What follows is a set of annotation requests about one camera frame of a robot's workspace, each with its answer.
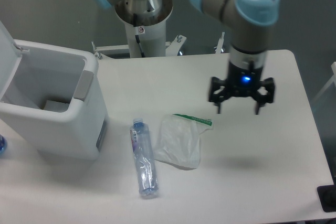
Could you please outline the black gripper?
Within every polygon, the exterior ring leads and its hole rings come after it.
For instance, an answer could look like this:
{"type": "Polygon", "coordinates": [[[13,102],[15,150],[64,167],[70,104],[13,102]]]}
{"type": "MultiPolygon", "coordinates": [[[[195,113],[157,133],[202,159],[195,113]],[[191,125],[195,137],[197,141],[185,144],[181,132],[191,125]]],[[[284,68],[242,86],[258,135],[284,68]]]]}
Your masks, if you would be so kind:
{"type": "Polygon", "coordinates": [[[274,102],[275,82],[273,78],[261,81],[263,67],[255,68],[252,63],[244,69],[229,62],[228,74],[225,80],[211,77],[208,101],[217,107],[221,113],[222,102],[231,97],[252,97],[256,101],[255,114],[258,115],[262,107],[274,102]]]}

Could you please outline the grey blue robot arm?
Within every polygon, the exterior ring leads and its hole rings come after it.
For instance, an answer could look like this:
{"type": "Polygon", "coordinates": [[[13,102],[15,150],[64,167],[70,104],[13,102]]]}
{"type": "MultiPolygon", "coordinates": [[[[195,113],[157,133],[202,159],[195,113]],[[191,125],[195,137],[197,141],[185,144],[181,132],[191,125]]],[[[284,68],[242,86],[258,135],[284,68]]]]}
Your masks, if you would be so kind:
{"type": "MultiPolygon", "coordinates": [[[[113,7],[123,21],[132,58],[166,56],[165,22],[172,0],[96,0],[113,7]]],[[[262,79],[270,36],[279,17],[280,0],[190,0],[199,12],[232,31],[226,79],[211,78],[208,101],[220,107],[232,98],[251,97],[255,112],[273,103],[275,82],[262,79]]]]}

